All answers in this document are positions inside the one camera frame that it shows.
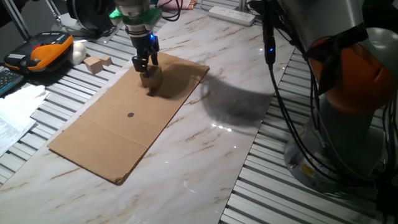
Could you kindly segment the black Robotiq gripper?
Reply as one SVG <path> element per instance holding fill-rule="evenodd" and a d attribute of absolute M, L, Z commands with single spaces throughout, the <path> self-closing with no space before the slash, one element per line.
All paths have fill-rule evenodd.
<path fill-rule="evenodd" d="M 150 33 L 142 37 L 133 37 L 132 44 L 136 49 L 136 55 L 132 57 L 132 63 L 137 72 L 149 78 L 148 61 L 151 57 L 152 64 L 158 65 L 159 40 L 156 35 Z"/>

